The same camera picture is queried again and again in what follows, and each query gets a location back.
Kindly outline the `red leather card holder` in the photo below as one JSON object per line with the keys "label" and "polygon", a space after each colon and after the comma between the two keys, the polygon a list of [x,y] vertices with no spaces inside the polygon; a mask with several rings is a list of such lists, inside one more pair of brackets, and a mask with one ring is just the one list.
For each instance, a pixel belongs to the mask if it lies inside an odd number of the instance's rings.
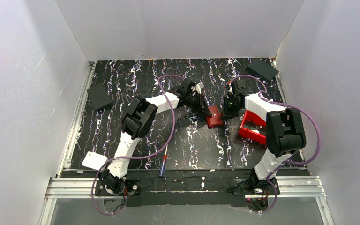
{"label": "red leather card holder", "polygon": [[218,110],[218,107],[216,105],[213,105],[209,106],[208,109],[211,113],[211,116],[206,116],[208,128],[214,128],[223,125],[224,122],[221,120],[221,114]]}

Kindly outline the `red plastic bin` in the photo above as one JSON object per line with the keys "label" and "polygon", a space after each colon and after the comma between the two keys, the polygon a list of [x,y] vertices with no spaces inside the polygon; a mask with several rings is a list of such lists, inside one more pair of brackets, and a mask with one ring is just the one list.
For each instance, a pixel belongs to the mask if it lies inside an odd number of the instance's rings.
{"label": "red plastic bin", "polygon": [[260,145],[266,145],[266,122],[252,111],[246,110],[240,125],[239,135],[242,138],[256,141]]}

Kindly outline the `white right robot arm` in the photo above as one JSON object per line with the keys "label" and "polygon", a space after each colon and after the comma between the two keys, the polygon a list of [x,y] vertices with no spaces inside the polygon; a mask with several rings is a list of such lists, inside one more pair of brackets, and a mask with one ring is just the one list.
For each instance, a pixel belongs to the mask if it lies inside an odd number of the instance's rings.
{"label": "white right robot arm", "polygon": [[252,93],[244,80],[232,79],[223,96],[222,120],[239,116],[245,109],[265,122],[266,151],[254,166],[250,179],[260,181],[275,177],[275,169],[291,155],[306,146],[300,110],[266,99],[261,92]]}

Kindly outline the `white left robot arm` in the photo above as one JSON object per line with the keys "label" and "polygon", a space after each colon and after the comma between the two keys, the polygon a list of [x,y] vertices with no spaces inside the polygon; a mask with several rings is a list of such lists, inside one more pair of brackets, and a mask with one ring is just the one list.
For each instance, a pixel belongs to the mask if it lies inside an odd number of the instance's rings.
{"label": "white left robot arm", "polygon": [[115,194],[125,188],[125,176],[128,165],[139,141],[145,137],[155,116],[167,110],[187,106],[195,113],[211,116],[203,93],[204,85],[184,79],[180,86],[155,97],[135,96],[130,106],[121,117],[120,142],[114,159],[105,170],[100,173],[99,179]]}

